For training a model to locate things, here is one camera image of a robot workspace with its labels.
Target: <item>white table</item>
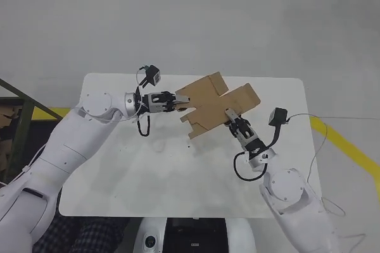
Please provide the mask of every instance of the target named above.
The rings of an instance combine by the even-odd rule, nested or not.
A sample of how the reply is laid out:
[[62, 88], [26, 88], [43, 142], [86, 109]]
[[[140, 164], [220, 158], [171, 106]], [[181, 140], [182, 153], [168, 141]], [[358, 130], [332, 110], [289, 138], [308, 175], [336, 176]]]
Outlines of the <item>white table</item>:
[[[162, 75], [156, 86], [145, 91], [175, 90], [199, 76]], [[307, 113], [301, 80], [293, 78], [224, 77], [230, 90], [249, 82], [262, 103], [243, 115], [257, 134], [270, 143], [274, 128], [268, 126], [275, 107], [289, 115]], [[135, 75], [88, 74], [80, 99], [94, 90], [114, 94], [132, 92]], [[225, 126], [189, 140], [189, 123], [181, 123], [186, 112], [151, 115], [151, 134], [141, 137], [136, 123], [121, 122], [102, 148], [79, 167], [63, 187], [60, 213], [65, 216], [145, 217], [272, 217], [260, 196], [260, 182], [241, 181], [232, 160], [241, 151], [238, 141]], [[274, 146], [285, 165], [307, 175], [314, 143], [307, 116], [295, 117], [284, 125]], [[245, 177], [256, 174], [238, 159]], [[321, 195], [316, 163], [310, 183]]]

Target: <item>concrete floor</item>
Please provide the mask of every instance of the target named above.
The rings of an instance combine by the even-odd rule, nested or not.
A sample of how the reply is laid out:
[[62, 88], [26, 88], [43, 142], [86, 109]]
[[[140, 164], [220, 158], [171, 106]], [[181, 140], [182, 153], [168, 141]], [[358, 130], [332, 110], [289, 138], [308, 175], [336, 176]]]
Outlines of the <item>concrete floor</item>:
[[[177, 75], [300, 78], [310, 113], [380, 118], [380, 0], [0, 1], [0, 77], [47, 106], [74, 106], [87, 73], [148, 63]], [[380, 121], [325, 122], [380, 164]], [[333, 217], [340, 234], [366, 233], [355, 252], [380, 252], [370, 175], [330, 143], [318, 162], [324, 196], [347, 212]], [[252, 224], [259, 252], [271, 252], [277, 224]], [[342, 241], [345, 252], [355, 240]]]

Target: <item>yellow tape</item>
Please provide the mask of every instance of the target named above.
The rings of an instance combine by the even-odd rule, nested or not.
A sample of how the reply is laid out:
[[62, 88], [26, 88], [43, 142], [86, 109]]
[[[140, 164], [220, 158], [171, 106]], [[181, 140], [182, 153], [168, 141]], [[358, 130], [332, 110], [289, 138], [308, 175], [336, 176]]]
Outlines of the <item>yellow tape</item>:
[[[310, 117], [310, 121], [311, 127], [325, 136], [326, 128], [323, 122], [315, 117]], [[362, 151], [347, 141], [329, 125], [327, 139], [373, 177], [380, 202], [380, 165], [367, 157]]]
[[[60, 116], [65, 117], [65, 115], [70, 111], [70, 108], [50, 108], [55, 113], [58, 113]], [[43, 110], [38, 107], [34, 108], [34, 112], [32, 113], [32, 120], [55, 120], [56, 118], [47, 114]]]

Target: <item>green metal frame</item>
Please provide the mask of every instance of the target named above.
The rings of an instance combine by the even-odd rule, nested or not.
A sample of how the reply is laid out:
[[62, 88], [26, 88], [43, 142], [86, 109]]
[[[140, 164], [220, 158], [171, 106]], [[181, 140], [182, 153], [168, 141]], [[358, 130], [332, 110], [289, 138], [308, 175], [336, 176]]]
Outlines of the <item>green metal frame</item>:
[[12, 104], [12, 105], [20, 105], [22, 104], [21, 115], [18, 120], [18, 125], [16, 128], [15, 136], [13, 138], [13, 145], [11, 148], [11, 155], [9, 157], [9, 163], [7, 164], [7, 168], [4, 173], [0, 173], [0, 179], [4, 182], [11, 181], [16, 175], [21, 172], [21, 158], [23, 155], [23, 150], [27, 141], [27, 135], [30, 128], [30, 123], [32, 119], [32, 113], [34, 112], [34, 108], [38, 107], [39, 109], [45, 111], [51, 116], [55, 117], [57, 120], [62, 120], [62, 116], [58, 115], [54, 111], [50, 110], [46, 106], [42, 105], [40, 102], [31, 98], [27, 94], [18, 90], [14, 86], [10, 85], [8, 82], [4, 81], [0, 78], [0, 86], [5, 88], [6, 90], [11, 91], [16, 94], [23, 102], [20, 103], [20, 100], [14, 97], [0, 97], [0, 103], [3, 104]]

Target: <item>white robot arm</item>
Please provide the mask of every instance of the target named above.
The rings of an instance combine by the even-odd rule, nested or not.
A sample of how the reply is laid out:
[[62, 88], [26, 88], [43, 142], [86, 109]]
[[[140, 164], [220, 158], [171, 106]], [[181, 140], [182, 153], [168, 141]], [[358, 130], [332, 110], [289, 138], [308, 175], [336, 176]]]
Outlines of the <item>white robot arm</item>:
[[272, 211], [291, 244], [300, 253], [340, 253], [338, 238], [321, 199], [295, 168], [284, 167], [278, 154], [271, 148], [277, 141], [280, 125], [286, 123], [287, 111], [276, 108], [269, 125], [276, 127], [274, 141], [266, 146], [252, 129], [249, 122], [232, 109], [226, 112], [230, 121], [226, 123], [249, 155], [253, 171], [261, 172], [252, 179], [263, 176], [260, 193]]
[[173, 111], [175, 104], [188, 100], [169, 92], [143, 97], [138, 92], [122, 97], [87, 94], [58, 123], [31, 167], [0, 189], [0, 252], [32, 250], [52, 222], [63, 184], [98, 151], [119, 121]]

